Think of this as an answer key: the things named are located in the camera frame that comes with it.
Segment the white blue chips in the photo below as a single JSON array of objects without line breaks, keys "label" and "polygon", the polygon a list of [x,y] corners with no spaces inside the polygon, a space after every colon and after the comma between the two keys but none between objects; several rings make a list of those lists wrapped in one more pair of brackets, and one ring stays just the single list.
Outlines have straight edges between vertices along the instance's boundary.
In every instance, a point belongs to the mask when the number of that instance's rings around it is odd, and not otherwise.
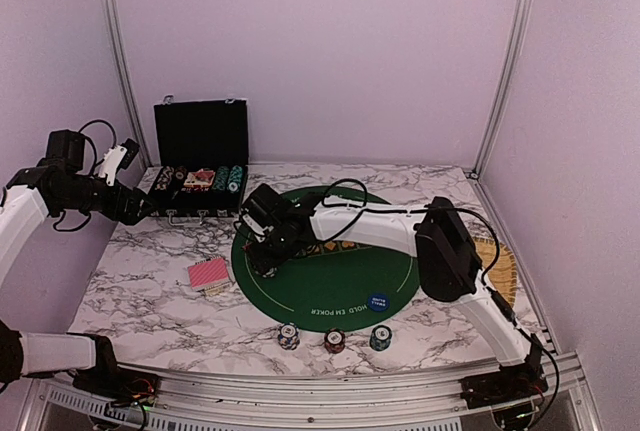
[{"label": "white blue chips", "polygon": [[263,278],[272,278],[276,275],[278,269],[276,267],[260,267],[255,270],[255,273]]}]

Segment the white blue chip stack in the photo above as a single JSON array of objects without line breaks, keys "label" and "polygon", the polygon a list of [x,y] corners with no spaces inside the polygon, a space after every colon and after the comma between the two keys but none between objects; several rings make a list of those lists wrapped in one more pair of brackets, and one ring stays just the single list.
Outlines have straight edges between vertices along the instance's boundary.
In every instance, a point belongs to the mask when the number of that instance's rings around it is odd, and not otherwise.
[{"label": "white blue chip stack", "polygon": [[278,328],[277,341],[281,348],[294,350],[300,344],[299,329],[294,323],[283,323]]}]

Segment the red black chip stack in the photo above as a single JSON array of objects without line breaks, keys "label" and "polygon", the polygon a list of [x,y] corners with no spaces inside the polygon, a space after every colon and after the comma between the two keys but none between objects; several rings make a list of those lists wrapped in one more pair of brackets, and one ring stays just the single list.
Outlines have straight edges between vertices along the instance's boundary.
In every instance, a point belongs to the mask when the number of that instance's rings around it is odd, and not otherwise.
[{"label": "red black chip stack", "polygon": [[324,347],[331,354],[341,353],[345,349],[346,337],[342,330],[333,328],[324,335]]}]

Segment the teal chip stack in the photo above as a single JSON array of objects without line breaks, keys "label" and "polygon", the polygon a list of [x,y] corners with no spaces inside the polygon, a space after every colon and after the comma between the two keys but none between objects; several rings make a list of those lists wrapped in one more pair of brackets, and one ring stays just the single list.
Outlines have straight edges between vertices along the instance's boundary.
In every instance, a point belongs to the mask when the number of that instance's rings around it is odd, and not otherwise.
[{"label": "teal chip stack", "polygon": [[370,347],[377,352],[388,349],[392,342],[392,331],[388,326],[378,325],[371,331],[369,338]]}]

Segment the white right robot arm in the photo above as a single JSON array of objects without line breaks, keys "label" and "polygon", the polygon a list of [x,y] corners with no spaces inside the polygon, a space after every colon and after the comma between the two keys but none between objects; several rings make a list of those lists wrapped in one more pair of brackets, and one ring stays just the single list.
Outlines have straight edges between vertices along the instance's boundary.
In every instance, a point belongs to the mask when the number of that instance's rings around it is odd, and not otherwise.
[{"label": "white right robot arm", "polygon": [[495,379],[496,391],[515,399],[534,382],[541,345],[488,285],[487,271],[460,217],[463,212],[444,197],[422,208],[319,192],[291,201],[261,185],[242,204],[240,219],[257,238],[247,254],[261,275],[274,273],[312,245],[334,240],[391,249],[416,259],[422,291],[451,305],[474,325],[503,369]]}]

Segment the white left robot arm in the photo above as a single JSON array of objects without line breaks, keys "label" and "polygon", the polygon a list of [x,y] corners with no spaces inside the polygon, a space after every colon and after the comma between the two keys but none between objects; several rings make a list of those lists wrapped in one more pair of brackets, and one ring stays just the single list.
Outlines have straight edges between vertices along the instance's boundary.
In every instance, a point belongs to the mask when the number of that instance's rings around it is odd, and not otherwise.
[{"label": "white left robot arm", "polygon": [[[31,235],[65,211],[98,212],[127,226],[152,214],[157,204],[144,191],[111,177],[79,175],[59,165],[25,168],[3,190],[1,277],[5,278]],[[125,389],[126,374],[109,340],[98,335],[34,333],[1,325],[1,381],[68,370],[86,371],[106,396]]]}]

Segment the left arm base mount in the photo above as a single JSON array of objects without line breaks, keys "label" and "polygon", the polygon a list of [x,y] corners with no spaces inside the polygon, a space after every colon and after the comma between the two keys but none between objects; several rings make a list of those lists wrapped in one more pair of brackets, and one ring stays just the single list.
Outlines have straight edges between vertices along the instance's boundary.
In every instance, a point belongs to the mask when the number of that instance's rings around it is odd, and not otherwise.
[{"label": "left arm base mount", "polygon": [[81,370],[73,378],[74,388],[109,398],[116,406],[155,399],[160,377],[153,373],[117,368],[115,371]]}]

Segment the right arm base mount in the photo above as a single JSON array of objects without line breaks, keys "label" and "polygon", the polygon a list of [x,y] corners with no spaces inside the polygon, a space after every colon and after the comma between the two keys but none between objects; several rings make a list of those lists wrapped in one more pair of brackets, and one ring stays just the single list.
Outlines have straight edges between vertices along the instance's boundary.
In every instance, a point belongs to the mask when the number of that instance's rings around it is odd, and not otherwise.
[{"label": "right arm base mount", "polygon": [[466,402],[469,409],[529,398],[549,389],[544,378],[531,378],[525,373],[500,371],[465,377],[460,383],[460,398]]}]

